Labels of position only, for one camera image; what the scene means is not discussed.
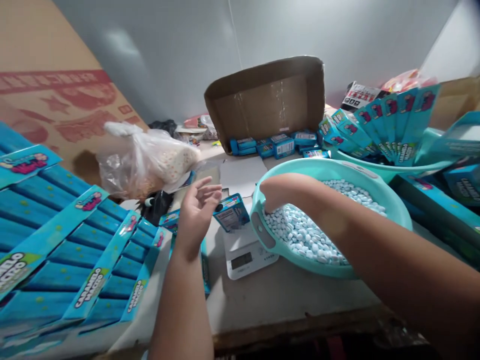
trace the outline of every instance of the digital kitchen scale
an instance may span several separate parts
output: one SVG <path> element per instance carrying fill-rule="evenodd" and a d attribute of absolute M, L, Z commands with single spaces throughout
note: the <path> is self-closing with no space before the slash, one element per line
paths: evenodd
<path fill-rule="evenodd" d="M 245 204 L 250 212 L 251 204 Z M 279 259 L 278 254 L 265 250 L 252 229 L 247 223 L 240 229 L 223 233 L 225 245 L 226 271 L 228 277 L 237 280 L 251 274 Z"/>

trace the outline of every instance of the plastic bag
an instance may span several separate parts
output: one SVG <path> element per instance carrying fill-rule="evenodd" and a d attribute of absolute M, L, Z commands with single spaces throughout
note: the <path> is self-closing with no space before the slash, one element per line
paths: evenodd
<path fill-rule="evenodd" d="M 436 77 L 426 77 L 420 70 L 414 69 L 392 77 L 381 89 L 391 93 L 403 93 L 413 88 L 424 88 L 438 83 Z"/>
<path fill-rule="evenodd" d="M 118 139 L 96 159 L 102 187 L 115 197 L 144 201 L 149 193 L 178 181 L 200 159 L 200 150 L 164 130 L 145 133 L 128 122 L 111 121 L 104 127 Z"/>

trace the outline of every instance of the left hand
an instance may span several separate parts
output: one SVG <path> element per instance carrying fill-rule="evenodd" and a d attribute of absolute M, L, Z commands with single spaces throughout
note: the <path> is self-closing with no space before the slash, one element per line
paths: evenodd
<path fill-rule="evenodd" d="M 205 186 L 211 181 L 212 177 L 208 176 L 194 182 L 181 203 L 175 250 L 189 261 L 199 256 L 200 244 L 222 198 L 222 185 Z"/>

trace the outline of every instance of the white plastic bag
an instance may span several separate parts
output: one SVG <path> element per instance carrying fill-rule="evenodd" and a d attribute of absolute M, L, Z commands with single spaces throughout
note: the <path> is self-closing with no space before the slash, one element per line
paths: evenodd
<path fill-rule="evenodd" d="M 178 181 L 200 158 L 200 150 L 173 139 L 168 132 L 128 122 L 106 122 L 105 130 L 118 137 L 115 146 L 100 150 L 102 187 L 121 199 L 144 201 L 149 193 Z"/>

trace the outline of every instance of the right hand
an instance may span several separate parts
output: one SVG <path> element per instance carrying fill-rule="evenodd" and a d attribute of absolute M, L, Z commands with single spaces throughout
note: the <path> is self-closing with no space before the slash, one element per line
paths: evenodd
<path fill-rule="evenodd" d="M 260 191 L 265 195 L 265 212 L 273 213 L 286 204 L 292 204 L 298 190 L 313 177 L 295 172 L 283 173 L 269 177 L 260 184 Z"/>

